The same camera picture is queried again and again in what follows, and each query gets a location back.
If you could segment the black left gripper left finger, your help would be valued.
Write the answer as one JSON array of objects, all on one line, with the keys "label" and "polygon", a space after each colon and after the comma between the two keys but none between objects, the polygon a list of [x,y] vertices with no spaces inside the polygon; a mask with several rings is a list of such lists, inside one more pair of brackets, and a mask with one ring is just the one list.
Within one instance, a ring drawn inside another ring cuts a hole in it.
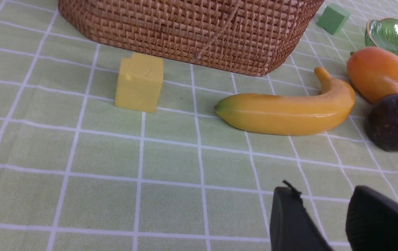
[{"label": "black left gripper left finger", "polygon": [[304,207],[301,192],[288,181],[273,195],[270,242],[272,251],[332,251]]}]

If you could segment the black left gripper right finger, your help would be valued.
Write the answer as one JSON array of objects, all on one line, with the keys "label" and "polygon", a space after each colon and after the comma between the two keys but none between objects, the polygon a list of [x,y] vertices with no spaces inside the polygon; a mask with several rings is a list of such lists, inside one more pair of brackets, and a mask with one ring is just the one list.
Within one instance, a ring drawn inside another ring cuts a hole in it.
[{"label": "black left gripper right finger", "polygon": [[346,235],[353,251],[398,251],[398,202],[365,186],[348,204]]}]

